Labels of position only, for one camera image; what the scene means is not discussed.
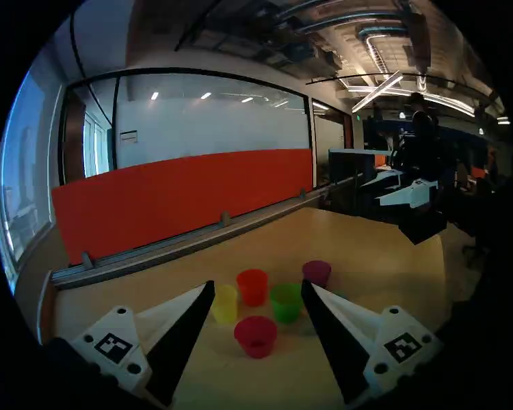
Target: pink cup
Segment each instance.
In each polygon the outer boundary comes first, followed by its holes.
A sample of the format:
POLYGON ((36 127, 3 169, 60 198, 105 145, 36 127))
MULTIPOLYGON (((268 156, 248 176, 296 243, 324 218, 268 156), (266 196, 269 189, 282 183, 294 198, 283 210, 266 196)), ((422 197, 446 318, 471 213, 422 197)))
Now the pink cup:
POLYGON ((331 270, 330 265, 323 260, 311 260, 302 267, 304 279, 322 288, 327 288, 331 270))
POLYGON ((234 337, 245 353, 253 359, 268 356, 274 348, 278 328, 264 316, 249 316, 239 322, 234 329, 234 337))

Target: green cup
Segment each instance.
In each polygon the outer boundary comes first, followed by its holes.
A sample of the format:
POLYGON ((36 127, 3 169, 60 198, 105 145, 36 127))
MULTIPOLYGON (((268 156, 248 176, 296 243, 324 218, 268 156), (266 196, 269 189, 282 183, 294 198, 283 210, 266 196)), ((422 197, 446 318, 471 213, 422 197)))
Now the green cup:
POLYGON ((292 323, 298 318, 304 304, 300 295, 301 288, 299 284, 281 284, 270 290, 269 298, 278 322, 292 323))

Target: glass wall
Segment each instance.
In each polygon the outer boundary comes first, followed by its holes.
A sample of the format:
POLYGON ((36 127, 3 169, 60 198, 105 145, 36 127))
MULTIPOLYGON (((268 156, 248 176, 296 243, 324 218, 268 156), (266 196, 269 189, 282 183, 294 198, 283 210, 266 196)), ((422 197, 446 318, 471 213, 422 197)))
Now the glass wall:
POLYGON ((220 152, 309 148, 304 101, 276 88, 207 75, 122 77, 118 168, 220 152))
POLYGON ((345 114, 322 102, 313 100, 317 186, 330 182, 329 150, 345 148, 345 114))

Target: purple cup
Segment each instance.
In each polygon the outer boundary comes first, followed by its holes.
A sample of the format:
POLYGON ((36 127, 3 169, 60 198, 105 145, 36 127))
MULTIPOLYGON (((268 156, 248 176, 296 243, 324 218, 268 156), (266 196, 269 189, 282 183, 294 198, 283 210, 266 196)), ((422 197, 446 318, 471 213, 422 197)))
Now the purple cup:
POLYGON ((322 288, 327 288, 331 270, 330 265, 323 260, 311 260, 310 262, 306 262, 302 267, 304 279, 322 288))

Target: table surface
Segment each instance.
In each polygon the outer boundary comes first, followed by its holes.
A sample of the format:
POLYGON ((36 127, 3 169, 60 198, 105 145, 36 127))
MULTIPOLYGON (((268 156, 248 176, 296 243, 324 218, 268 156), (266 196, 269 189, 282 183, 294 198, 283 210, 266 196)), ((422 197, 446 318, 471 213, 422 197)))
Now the table surface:
MULTIPOLYGON (((445 268, 439 236, 413 245, 394 225, 303 208, 192 255, 128 276, 58 293, 55 334, 73 338, 116 305, 135 312, 201 283, 235 285, 236 275, 263 269, 269 284, 300 282, 302 265, 329 262, 329 289, 381 312, 400 305, 431 330, 447 318, 445 268)), ((239 305, 239 318, 273 317, 269 301, 239 305)), ((245 356, 233 325, 205 322, 175 394, 175 409, 342 409, 343 401, 305 312, 278 326, 271 356, 245 356)))

